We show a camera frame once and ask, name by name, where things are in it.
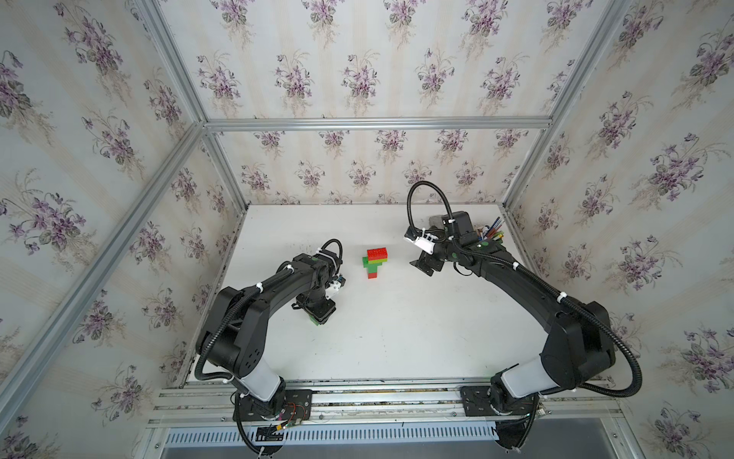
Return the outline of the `red long lego brick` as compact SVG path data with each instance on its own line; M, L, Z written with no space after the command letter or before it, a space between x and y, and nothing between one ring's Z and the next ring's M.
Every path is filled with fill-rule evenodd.
M367 257L369 261L386 260L388 252L386 248L370 249L367 251Z

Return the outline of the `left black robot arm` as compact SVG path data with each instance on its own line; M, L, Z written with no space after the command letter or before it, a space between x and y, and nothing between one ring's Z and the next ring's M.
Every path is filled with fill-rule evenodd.
M332 238L316 254L283 262L261 282L221 290L196 342L194 378L230 384L239 401L251 401L265 417L277 415L286 404L286 383L264 360L270 319L293 302L294 310L325 324L336 311L333 296L346 283L342 264L342 243Z

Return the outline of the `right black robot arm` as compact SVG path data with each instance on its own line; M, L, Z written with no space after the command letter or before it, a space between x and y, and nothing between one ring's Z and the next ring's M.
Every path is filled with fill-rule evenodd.
M429 187L445 207L439 226L419 228L408 208L405 239L420 248L412 266L429 277L445 267L463 277L483 279L505 292L528 312L547 335L543 349L527 363L511 366L490 380L487 401L499 415L511 415L525 403L577 388L611 398L630 398L643 386L638 358L613 330L606 308L584 303L552 287L521 264L495 240L479 237L467 212L455 212L445 193L426 180L414 183L414 194Z

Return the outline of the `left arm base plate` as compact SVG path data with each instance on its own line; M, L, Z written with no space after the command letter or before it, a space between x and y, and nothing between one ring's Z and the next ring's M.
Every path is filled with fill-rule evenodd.
M285 389L277 392L269 402L252 395L237 394L233 399L233 419L242 422L269 422L272 424L300 425L311 417L313 391Z

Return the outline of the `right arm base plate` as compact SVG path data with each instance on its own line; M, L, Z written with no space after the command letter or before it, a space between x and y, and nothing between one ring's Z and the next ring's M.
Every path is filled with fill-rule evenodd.
M537 394L514 398L497 384L461 386L459 393L466 417L529 416L540 400Z

